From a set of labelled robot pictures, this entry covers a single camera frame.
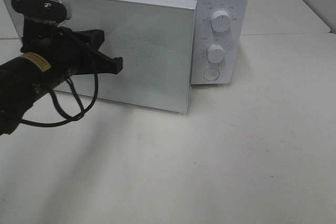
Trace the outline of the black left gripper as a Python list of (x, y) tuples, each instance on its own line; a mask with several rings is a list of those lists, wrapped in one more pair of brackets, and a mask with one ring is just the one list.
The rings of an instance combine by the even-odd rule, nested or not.
[(36, 53), (50, 63), (69, 68), (72, 75), (92, 74), (92, 71), (119, 74), (122, 71), (122, 57), (109, 58), (99, 51), (89, 53), (80, 40), (98, 50), (104, 43), (104, 31), (77, 31), (75, 37), (69, 28), (25, 17), (20, 51)]

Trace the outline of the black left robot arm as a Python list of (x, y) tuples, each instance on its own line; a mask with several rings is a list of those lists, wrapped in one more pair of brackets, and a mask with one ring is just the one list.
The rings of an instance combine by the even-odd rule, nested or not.
[[(58, 127), (79, 121), (97, 100), (98, 75), (119, 74), (123, 69), (121, 57), (109, 58), (100, 52), (103, 30), (72, 31), (26, 18), (22, 42), (22, 54), (1, 65), (1, 134), (12, 134), (20, 124)], [(94, 77), (94, 93), (87, 107), (71, 79), (86, 74)], [(80, 111), (76, 115), (66, 113), (56, 97), (54, 89), (64, 82), (79, 105)], [(24, 114), (47, 94), (63, 121), (39, 123), (25, 120)]]

